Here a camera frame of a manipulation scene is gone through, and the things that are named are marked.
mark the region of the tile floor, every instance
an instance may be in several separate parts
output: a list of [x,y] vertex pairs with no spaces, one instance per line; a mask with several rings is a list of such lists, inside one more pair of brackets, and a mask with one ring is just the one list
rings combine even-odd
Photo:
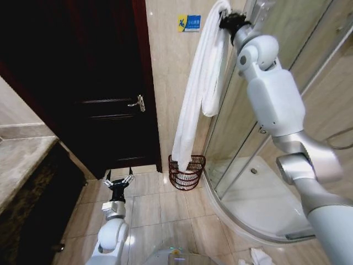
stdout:
[[[113,170],[112,180],[125,171]],[[125,197],[130,231],[122,265],[141,265],[154,251],[170,246],[217,257],[226,265],[238,264],[240,258],[251,264],[250,247],[264,249],[276,265],[329,264],[317,241],[268,247],[236,235],[213,212],[202,181],[194,190],[182,192],[170,184],[168,172],[157,173],[148,166],[136,172]],[[110,190],[101,181],[88,182],[63,236],[65,250],[55,256],[54,265],[85,264],[105,223],[101,205],[109,199]]]

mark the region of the glass panel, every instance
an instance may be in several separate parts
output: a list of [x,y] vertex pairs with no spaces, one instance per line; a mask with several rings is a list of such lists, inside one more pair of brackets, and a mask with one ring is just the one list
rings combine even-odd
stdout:
[[[307,111],[304,127],[317,140],[325,141],[353,127],[352,62],[353,39],[350,38],[303,97]],[[269,140],[250,160],[263,138],[253,130],[224,174],[217,187],[222,203],[240,222],[262,235],[280,239],[301,232],[299,236],[309,236],[311,228],[302,211],[300,195],[294,186],[282,180],[275,163],[276,157],[284,153]],[[352,139],[353,130],[350,130],[335,137],[332,144],[350,146]],[[324,186],[334,194],[353,199],[353,148],[335,151],[344,178]]]
[[[293,64],[329,3],[329,0],[276,1],[263,32],[277,37],[283,67],[289,68]],[[214,188],[255,124],[256,118],[247,97],[247,82],[235,69],[205,154],[205,169]]]

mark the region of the brown wire basket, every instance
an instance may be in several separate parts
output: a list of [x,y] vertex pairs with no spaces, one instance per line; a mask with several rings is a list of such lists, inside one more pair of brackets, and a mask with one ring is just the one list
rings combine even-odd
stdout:
[[191,162],[186,169],[189,172],[179,171],[178,162],[173,161],[171,155],[168,157],[168,162],[169,180],[172,185],[180,190],[192,190],[200,181],[206,159],[204,156],[191,156]]

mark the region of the door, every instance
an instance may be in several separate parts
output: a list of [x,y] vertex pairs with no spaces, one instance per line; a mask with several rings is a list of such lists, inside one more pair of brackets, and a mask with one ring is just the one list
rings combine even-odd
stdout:
[[144,1],[5,1],[0,22],[0,75],[97,178],[161,170]]

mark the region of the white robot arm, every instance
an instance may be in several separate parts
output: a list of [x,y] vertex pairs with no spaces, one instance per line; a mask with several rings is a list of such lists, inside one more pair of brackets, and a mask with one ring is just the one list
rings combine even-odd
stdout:
[[256,21],[263,21],[266,2],[257,6],[253,21],[233,13],[221,28],[230,31],[238,49],[237,65],[248,81],[248,97],[259,124],[287,155],[276,162],[283,179],[295,185],[304,212],[316,237],[333,264],[353,264],[353,202],[327,192],[320,183],[342,177],[340,163],[327,145],[303,129],[305,107],[290,72],[281,67],[277,40],[260,35]]
[[134,176],[130,168],[130,174],[125,179],[111,182],[110,174],[111,171],[104,183],[113,191],[113,196],[111,201],[102,206],[107,222],[99,230],[97,244],[86,265],[120,265],[122,249],[129,234],[129,226],[124,221],[124,189],[133,181]]

